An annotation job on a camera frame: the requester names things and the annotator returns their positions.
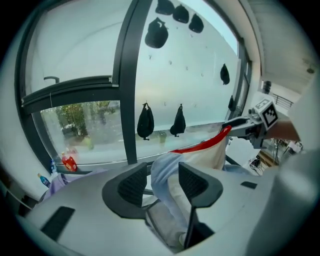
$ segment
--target window frame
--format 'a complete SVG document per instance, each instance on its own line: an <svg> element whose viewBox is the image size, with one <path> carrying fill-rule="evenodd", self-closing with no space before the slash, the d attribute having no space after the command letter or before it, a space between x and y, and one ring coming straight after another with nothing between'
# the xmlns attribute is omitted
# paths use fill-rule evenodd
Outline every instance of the window frame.
<svg viewBox="0 0 320 256"><path fill-rule="evenodd" d="M45 1L40 4L32 12L20 42L16 57L14 87L16 107L25 136L39 161L51 173L50 160L59 156L47 134L39 111L75 103L118 100L120 101L120 118L126 161L80 164L77 173L88 173L93 170L93 167L96 168L97 166L110 169L136 164L141 161L148 162L148 170L150 171L156 156L137 159L135 90L140 44L141 40L143 40L143 30L152 0L131 1L117 39L112 76L82 77L63 82L59 82L56 79L56 84L26 95L27 54L35 28L44 13L71 1L73 0L63 0L58 3ZM251 77L251 61L249 60L243 38L240 37L230 19L215 2L207 1L207 3L222 17L238 40L238 58L241 60L241 67L239 82L235 86L233 93L234 104L237 105L244 76L246 79L248 79L247 76ZM246 63L248 63L247 74L245 74ZM234 113L234 111L229 110L227 119L231 119ZM65 169L63 164L57 164L57 168L61 173L70 173Z"/></svg>

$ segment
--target red detergent bottle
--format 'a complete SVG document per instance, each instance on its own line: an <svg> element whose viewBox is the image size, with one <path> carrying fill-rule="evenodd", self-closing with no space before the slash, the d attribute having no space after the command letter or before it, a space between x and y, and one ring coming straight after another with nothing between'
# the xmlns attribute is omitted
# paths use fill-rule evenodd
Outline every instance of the red detergent bottle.
<svg viewBox="0 0 320 256"><path fill-rule="evenodd" d="M72 156L66 157L65 152L62 152L62 163L70 172L77 171L77 164L76 161L73 159Z"/></svg>

